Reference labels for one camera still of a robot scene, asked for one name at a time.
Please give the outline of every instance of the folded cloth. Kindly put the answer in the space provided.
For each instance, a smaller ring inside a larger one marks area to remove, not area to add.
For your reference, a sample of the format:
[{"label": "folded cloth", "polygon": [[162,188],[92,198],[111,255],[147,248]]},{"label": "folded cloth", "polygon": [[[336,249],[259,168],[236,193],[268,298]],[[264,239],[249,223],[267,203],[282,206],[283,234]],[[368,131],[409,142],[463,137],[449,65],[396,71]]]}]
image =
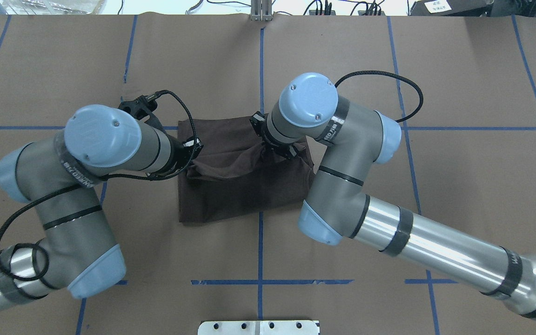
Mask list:
[{"label": "folded cloth", "polygon": [[[205,223],[260,212],[305,199],[315,178],[306,138],[287,160],[266,150],[249,117],[194,120],[204,148],[177,178],[179,220]],[[177,139],[192,136],[189,121],[179,122]]]}]

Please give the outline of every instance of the white label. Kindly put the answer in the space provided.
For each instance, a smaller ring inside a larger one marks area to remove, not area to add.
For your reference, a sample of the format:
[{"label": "white label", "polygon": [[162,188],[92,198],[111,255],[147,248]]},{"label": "white label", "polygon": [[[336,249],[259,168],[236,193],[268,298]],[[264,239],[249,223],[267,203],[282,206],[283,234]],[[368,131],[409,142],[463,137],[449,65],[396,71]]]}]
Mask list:
[{"label": "white label", "polygon": [[451,11],[450,5],[446,0],[435,0],[425,3],[425,7],[430,13],[440,13],[445,11]]}]

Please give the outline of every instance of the robotic arm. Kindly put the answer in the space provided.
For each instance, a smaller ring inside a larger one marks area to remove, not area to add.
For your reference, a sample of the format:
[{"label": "robotic arm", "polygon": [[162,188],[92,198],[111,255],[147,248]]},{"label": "robotic arm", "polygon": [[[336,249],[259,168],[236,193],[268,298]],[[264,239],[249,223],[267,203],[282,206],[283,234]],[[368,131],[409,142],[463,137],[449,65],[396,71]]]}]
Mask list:
[{"label": "robotic arm", "polygon": [[339,96],[321,74],[295,78],[267,117],[256,113],[250,120],[285,157],[295,154],[290,144],[302,136],[328,146],[298,221],[306,235],[330,245],[353,238],[536,320],[536,255],[519,255],[362,193],[372,163],[385,163],[400,145],[395,121]]},{"label": "robotic arm", "polygon": [[28,203],[65,191],[36,206],[45,238],[35,247],[16,244],[0,252],[0,310],[66,287],[76,299],[90,297],[123,278],[121,249],[92,187],[115,170],[162,180],[195,158],[199,141],[178,142],[152,114],[154,100],[166,93],[122,102],[121,110],[81,108],[64,131],[0,161],[0,186],[14,200]]}]

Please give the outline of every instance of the silver metal plate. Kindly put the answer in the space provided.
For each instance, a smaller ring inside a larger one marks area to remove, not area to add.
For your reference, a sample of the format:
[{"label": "silver metal plate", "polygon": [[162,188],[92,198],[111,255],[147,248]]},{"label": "silver metal plate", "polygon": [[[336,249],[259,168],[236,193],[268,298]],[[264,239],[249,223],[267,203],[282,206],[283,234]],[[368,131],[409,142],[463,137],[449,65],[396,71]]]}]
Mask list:
[{"label": "silver metal plate", "polygon": [[312,320],[202,322],[198,335],[320,335]]}]

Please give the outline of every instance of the light blue joint cap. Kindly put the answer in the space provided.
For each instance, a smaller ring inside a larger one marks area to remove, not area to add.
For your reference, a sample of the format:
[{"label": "light blue joint cap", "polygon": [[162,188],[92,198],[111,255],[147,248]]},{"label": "light blue joint cap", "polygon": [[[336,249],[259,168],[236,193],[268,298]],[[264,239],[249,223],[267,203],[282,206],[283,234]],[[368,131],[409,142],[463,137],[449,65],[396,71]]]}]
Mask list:
[{"label": "light blue joint cap", "polygon": [[332,229],[305,200],[297,225],[304,234],[318,242],[336,246],[342,240],[342,235]]},{"label": "light blue joint cap", "polygon": [[0,188],[3,189],[11,199],[21,203],[29,203],[30,200],[24,197],[20,191],[18,181],[15,178],[15,166],[18,164],[18,158],[20,158],[22,151],[30,144],[32,144],[32,142],[10,152],[0,161]]},{"label": "light blue joint cap", "polygon": [[317,127],[336,112],[338,93],[334,84],[323,74],[302,74],[283,89],[278,107],[292,125]]},{"label": "light blue joint cap", "polygon": [[112,168],[132,158],[142,143],[142,130],[130,114],[103,105],[77,110],[64,132],[67,150],[86,165]]},{"label": "light blue joint cap", "polygon": [[392,156],[398,150],[400,146],[400,139],[402,138],[402,131],[400,131],[400,125],[393,119],[383,115],[376,111],[382,121],[382,148],[380,155],[376,159],[376,163],[383,164],[392,159]]},{"label": "light blue joint cap", "polygon": [[72,280],[67,289],[76,299],[91,297],[117,284],[125,271],[123,254],[116,244]]}]

